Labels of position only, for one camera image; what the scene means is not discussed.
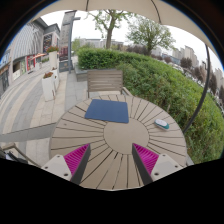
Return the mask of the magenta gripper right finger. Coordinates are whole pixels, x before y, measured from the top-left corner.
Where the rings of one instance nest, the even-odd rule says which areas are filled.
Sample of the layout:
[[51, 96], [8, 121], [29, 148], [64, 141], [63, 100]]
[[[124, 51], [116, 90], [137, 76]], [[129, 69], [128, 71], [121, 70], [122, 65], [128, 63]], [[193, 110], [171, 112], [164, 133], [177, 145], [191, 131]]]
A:
[[182, 166], [167, 154], [156, 154], [135, 143], [132, 144], [132, 155], [144, 185], [182, 169]]

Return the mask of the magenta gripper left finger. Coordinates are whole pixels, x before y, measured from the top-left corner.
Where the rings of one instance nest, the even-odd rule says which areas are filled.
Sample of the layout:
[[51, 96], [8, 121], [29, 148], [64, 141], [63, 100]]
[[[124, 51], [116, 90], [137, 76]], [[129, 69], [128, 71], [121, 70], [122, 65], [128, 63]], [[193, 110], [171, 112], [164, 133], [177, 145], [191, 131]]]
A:
[[81, 146], [65, 156], [55, 155], [42, 169], [79, 185], [91, 154], [89, 144]]

